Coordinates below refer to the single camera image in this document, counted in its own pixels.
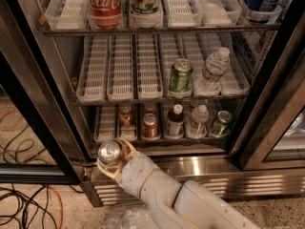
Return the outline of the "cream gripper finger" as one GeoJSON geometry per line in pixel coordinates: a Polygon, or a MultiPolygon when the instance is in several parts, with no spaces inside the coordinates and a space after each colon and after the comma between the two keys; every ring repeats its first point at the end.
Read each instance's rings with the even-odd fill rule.
{"type": "Polygon", "coordinates": [[[133,147],[133,145],[126,139],[118,137],[115,140],[121,147],[121,160],[125,163],[139,155],[139,152],[133,147]]]}
{"type": "Polygon", "coordinates": [[[122,167],[118,164],[102,164],[98,163],[97,168],[101,173],[114,180],[117,184],[121,183],[122,167]]]}

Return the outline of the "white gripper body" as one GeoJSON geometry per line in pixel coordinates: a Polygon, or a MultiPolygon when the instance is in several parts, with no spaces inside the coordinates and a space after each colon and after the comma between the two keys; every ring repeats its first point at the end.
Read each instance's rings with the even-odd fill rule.
{"type": "Polygon", "coordinates": [[[134,156],[122,169],[120,186],[126,193],[140,198],[142,187],[156,170],[159,170],[159,167],[148,156],[134,156]]]}

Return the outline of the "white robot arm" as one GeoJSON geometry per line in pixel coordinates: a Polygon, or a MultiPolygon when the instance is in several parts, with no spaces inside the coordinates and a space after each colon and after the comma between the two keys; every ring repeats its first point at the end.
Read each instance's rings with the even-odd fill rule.
{"type": "Polygon", "coordinates": [[[202,184],[170,177],[123,138],[102,143],[96,164],[149,207],[160,229],[260,229],[202,184]]]}

